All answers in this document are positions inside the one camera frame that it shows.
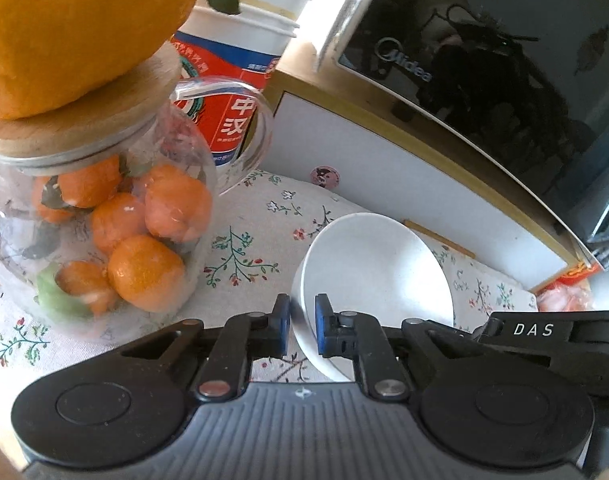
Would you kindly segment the white bowl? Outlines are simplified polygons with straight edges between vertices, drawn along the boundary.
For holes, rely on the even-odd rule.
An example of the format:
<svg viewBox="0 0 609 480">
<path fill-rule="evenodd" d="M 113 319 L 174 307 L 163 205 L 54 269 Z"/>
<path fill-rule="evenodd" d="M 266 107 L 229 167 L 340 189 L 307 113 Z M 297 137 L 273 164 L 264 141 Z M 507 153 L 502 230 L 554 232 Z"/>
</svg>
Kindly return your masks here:
<svg viewBox="0 0 609 480">
<path fill-rule="evenodd" d="M 355 212 L 314 238 L 291 285 L 291 326 L 306 359 L 332 382 L 350 382 L 347 359 L 317 353 L 315 297 L 333 310 L 373 315 L 385 327 L 407 318 L 454 324 L 449 284 L 430 248 L 412 230 L 382 214 Z"/>
</svg>

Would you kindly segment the plastic bag of oranges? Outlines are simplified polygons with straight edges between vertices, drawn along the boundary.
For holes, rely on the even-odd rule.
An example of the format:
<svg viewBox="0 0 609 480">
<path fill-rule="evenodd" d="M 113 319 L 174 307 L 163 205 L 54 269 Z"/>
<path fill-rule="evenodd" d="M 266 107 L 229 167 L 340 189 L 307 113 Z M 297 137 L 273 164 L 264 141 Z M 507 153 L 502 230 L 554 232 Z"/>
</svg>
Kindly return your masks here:
<svg viewBox="0 0 609 480">
<path fill-rule="evenodd" d="M 536 295 L 539 312 L 589 311 L 593 308 L 593 294 L 588 280 L 567 285 L 550 284 Z"/>
</svg>

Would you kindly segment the red gift box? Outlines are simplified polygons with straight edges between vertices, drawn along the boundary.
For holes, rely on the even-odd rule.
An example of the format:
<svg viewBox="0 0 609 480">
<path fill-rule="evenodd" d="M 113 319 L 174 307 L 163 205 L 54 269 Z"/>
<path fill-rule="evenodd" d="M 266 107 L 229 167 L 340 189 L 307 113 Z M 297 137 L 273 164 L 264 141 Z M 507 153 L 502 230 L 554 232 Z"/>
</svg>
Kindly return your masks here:
<svg viewBox="0 0 609 480">
<path fill-rule="evenodd" d="M 581 281 L 587 280 L 594 274 L 598 274 L 603 270 L 599 263 L 587 264 L 579 262 L 575 266 L 570 266 L 565 273 L 562 273 L 557 278 L 557 281 L 566 285 L 575 285 Z"/>
</svg>

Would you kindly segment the glass jar with tangerines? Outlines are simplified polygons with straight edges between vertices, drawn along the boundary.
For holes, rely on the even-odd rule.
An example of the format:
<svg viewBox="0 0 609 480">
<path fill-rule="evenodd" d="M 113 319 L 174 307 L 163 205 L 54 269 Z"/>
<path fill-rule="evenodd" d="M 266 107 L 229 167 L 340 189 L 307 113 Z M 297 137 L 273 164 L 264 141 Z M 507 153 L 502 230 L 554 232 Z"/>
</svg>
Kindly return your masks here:
<svg viewBox="0 0 609 480">
<path fill-rule="evenodd" d="M 231 99 L 251 144 L 226 168 L 184 101 Z M 0 285 L 35 322 L 122 344 L 193 295 L 218 198 L 259 166 L 272 115 L 224 77 L 183 78 L 165 44 L 83 98 L 0 120 Z"/>
</svg>

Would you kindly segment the stack of paper cups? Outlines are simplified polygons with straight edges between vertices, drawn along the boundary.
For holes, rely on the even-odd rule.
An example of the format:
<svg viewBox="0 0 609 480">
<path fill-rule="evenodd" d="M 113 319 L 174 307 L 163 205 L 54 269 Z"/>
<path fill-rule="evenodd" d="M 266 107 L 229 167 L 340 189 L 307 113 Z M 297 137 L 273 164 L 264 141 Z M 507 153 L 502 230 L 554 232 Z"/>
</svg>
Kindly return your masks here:
<svg viewBox="0 0 609 480">
<path fill-rule="evenodd" d="M 264 89 L 309 1 L 197 0 L 171 39 L 183 76 L 221 76 Z M 231 94 L 178 100 L 176 105 L 193 119 L 220 167 L 239 153 L 256 110 L 251 100 Z"/>
</svg>

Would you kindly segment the black Midea microwave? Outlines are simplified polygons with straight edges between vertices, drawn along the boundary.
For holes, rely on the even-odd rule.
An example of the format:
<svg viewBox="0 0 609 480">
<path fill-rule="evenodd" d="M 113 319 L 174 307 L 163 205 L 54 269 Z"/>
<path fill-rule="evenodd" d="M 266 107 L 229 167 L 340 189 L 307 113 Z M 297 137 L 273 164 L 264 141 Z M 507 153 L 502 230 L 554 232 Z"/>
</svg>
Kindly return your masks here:
<svg viewBox="0 0 609 480">
<path fill-rule="evenodd" d="M 609 0 L 345 0 L 318 54 L 443 122 L 609 269 Z"/>
</svg>

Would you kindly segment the large orange on jar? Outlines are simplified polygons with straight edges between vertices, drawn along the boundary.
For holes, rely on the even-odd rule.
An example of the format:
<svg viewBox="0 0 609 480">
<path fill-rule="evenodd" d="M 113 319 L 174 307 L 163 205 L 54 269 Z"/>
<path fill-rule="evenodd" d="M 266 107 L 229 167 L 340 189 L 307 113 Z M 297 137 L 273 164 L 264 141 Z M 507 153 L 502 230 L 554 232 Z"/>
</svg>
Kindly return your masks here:
<svg viewBox="0 0 609 480">
<path fill-rule="evenodd" d="M 0 119 L 54 110 L 150 58 L 196 0 L 0 0 Z"/>
</svg>

